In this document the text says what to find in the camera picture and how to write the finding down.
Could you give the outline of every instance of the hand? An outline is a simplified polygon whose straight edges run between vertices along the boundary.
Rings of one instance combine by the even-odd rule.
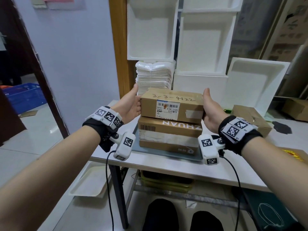
[[[111,107],[111,109],[121,115],[124,124],[129,123],[141,114],[141,96],[137,96],[137,92],[138,85],[135,83],[133,89],[131,89],[129,93],[123,96],[121,100]]]
[[[223,111],[216,101],[212,100],[209,88],[204,89],[203,92],[203,108],[205,111],[205,126],[211,132],[218,134],[219,125],[229,115]]]

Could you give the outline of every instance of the black wrist strap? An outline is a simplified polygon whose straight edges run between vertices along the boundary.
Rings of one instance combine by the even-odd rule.
[[[105,152],[109,152],[110,148],[112,147],[112,145],[114,144],[109,138],[111,136],[111,133],[109,132],[109,130],[107,129],[107,126],[105,124],[103,124],[100,121],[94,120],[92,118],[86,120],[82,126],[90,126],[92,127],[94,130],[96,130],[96,132],[99,134],[100,136],[100,143],[99,146],[105,151]]]
[[[225,141],[226,147],[225,149],[233,151],[234,153],[241,155],[241,152],[244,148],[244,146],[253,138],[255,137],[263,137],[259,131],[257,130],[251,130],[250,132],[246,133],[244,135],[244,137],[240,140],[237,141],[236,139],[228,136],[226,137],[223,133],[222,130],[225,128],[225,126],[231,122],[232,120],[236,119],[236,116],[228,116],[227,118],[225,118],[221,124],[219,125],[218,128],[218,134],[219,136]]]

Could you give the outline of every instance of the green container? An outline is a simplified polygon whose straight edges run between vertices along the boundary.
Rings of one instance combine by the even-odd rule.
[[[194,180],[185,177],[167,175],[141,170],[141,182],[147,187],[175,192],[188,193],[193,188]]]

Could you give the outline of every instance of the yellow label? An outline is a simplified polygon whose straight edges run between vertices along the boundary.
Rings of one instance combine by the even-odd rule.
[[[289,155],[295,157],[296,159],[300,160],[300,161],[304,161],[299,155],[297,155],[294,151],[291,150],[286,150],[286,149],[282,149],[283,151],[285,151],[286,153],[288,153]]]

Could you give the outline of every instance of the barcode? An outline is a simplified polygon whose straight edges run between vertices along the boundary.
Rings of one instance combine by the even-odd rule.
[[[175,105],[175,104],[164,104],[164,103],[158,103],[159,106],[167,106],[167,107],[170,107],[170,108],[177,108],[178,105]]]
[[[147,125],[141,125],[141,130],[145,131],[155,131],[155,126],[147,126]]]

